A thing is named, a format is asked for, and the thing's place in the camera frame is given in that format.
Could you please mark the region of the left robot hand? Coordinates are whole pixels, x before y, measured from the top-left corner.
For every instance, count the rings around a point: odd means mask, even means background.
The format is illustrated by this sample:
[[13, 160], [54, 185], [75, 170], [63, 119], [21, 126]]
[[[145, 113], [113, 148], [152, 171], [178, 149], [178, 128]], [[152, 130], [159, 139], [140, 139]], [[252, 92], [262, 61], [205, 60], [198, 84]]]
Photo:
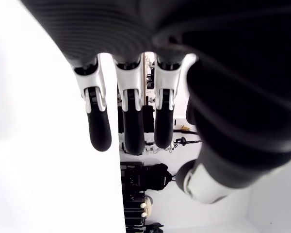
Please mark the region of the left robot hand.
[[172, 140], [183, 59], [202, 147], [178, 187], [213, 204], [291, 161], [291, 0], [25, 0], [70, 63], [95, 149], [109, 149], [100, 55], [113, 57], [128, 153], [144, 148], [142, 55], [155, 54], [154, 138]]

